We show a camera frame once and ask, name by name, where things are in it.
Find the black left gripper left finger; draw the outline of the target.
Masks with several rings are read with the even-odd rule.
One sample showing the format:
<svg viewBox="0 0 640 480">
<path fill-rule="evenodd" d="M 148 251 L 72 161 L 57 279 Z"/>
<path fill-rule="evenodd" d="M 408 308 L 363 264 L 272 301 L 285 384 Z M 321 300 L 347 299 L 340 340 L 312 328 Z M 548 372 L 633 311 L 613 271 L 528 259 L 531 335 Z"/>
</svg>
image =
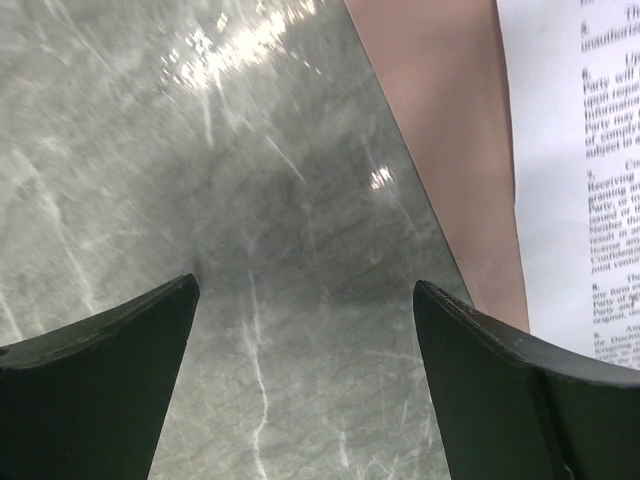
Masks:
<svg viewBox="0 0 640 480">
<path fill-rule="evenodd" d="M 199 296 L 180 276 L 2 347 L 2 478 L 148 478 Z"/>
</svg>

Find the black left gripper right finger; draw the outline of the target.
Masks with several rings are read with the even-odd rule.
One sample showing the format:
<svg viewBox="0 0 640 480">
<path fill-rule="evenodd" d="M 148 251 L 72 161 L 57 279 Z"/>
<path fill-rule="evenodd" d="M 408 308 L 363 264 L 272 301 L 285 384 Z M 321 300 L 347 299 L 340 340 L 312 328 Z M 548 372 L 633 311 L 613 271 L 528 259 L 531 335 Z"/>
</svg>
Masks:
<svg viewBox="0 0 640 480">
<path fill-rule="evenodd" d="M 639 374 L 565 350 L 431 282 L 417 338 L 454 479 L 635 479 Z"/>
</svg>

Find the single printed paper sheet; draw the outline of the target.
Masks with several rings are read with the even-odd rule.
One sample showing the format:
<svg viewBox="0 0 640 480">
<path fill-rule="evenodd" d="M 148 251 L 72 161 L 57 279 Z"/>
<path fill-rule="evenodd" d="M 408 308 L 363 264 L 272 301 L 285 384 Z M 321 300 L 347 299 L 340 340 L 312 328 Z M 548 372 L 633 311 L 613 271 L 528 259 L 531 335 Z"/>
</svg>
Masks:
<svg viewBox="0 0 640 480">
<path fill-rule="evenodd" d="M 639 5 L 501 1 L 530 332 L 639 365 Z"/>
</svg>

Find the pink file folder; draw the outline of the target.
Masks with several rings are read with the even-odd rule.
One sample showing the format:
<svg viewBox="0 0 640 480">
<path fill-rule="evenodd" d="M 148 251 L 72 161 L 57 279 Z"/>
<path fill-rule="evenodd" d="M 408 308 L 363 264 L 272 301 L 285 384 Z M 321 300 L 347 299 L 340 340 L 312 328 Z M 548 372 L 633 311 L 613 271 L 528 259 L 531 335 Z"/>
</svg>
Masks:
<svg viewBox="0 0 640 480">
<path fill-rule="evenodd" d="M 527 330 L 506 66 L 492 1 L 351 1 L 475 307 Z"/>
</svg>

